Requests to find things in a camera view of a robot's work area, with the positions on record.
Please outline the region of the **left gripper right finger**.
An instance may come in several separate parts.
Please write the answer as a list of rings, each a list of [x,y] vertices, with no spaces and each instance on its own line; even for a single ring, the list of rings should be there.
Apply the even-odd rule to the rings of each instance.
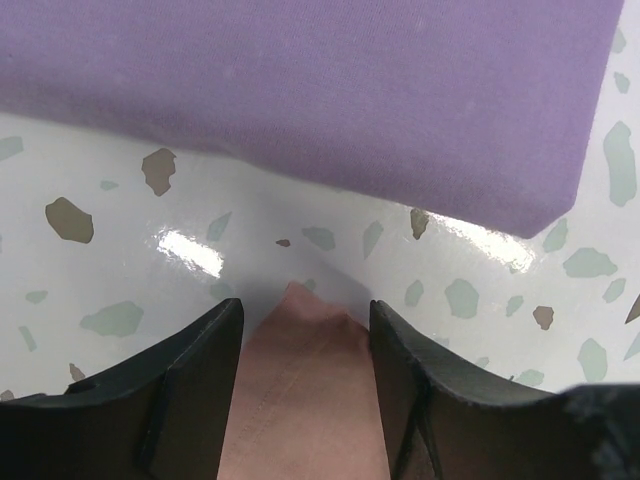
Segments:
[[[370,349],[394,479],[636,479],[639,387],[520,385],[370,304]]]

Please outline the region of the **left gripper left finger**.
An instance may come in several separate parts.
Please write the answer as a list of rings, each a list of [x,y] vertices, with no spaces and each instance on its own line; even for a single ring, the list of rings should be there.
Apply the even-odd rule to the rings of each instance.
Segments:
[[[2,402],[2,478],[216,478],[243,326],[227,299],[60,395]]]

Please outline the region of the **pink t shirt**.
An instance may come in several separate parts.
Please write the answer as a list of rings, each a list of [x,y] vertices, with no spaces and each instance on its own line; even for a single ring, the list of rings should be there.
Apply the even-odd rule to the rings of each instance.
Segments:
[[[242,349],[221,479],[387,479],[369,332],[290,283]]]

